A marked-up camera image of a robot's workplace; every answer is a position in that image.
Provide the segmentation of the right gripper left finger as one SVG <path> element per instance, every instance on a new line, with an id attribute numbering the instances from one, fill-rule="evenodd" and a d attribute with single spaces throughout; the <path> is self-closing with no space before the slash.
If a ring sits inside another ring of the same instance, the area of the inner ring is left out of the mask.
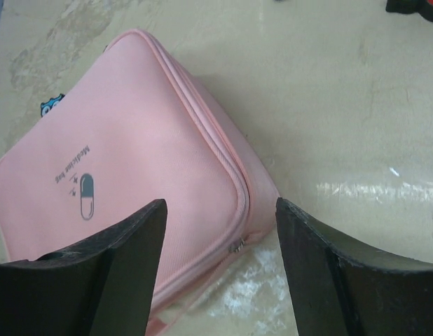
<path id="1" fill-rule="evenodd" d="M 37 260 L 0 264 L 0 335 L 143 335 L 166 221 L 156 199 Z"/>

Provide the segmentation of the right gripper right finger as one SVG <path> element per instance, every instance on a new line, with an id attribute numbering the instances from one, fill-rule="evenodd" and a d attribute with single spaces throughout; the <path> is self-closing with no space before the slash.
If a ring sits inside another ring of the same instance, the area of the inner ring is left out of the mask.
<path id="1" fill-rule="evenodd" d="M 433 264 L 372 247 L 276 202 L 300 335 L 433 335 Z"/>

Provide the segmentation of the pink medicine kit case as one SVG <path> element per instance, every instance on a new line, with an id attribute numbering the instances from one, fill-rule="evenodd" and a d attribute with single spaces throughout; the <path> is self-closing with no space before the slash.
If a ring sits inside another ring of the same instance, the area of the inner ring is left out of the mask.
<path id="1" fill-rule="evenodd" d="M 167 221 L 143 335 L 275 226 L 279 194 L 213 96 L 148 32 L 125 32 L 0 159 L 8 263 L 34 261 L 154 200 Z"/>

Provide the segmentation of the blue owl tuner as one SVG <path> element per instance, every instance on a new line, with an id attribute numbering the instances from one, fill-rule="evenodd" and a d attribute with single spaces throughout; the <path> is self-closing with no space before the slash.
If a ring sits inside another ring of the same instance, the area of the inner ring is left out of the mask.
<path id="1" fill-rule="evenodd" d="M 49 111 L 51 111 L 63 98 L 65 94 L 60 93 L 56 97 L 51 97 L 48 101 L 40 104 L 40 114 L 44 117 Z"/>

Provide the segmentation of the small red black tuner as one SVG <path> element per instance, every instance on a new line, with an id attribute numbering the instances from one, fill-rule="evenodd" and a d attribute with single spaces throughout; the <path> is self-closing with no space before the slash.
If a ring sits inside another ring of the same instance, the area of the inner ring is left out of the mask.
<path id="1" fill-rule="evenodd" d="M 433 22 L 433 0 L 387 0 L 385 10 L 403 15 L 418 13 L 426 21 Z"/>

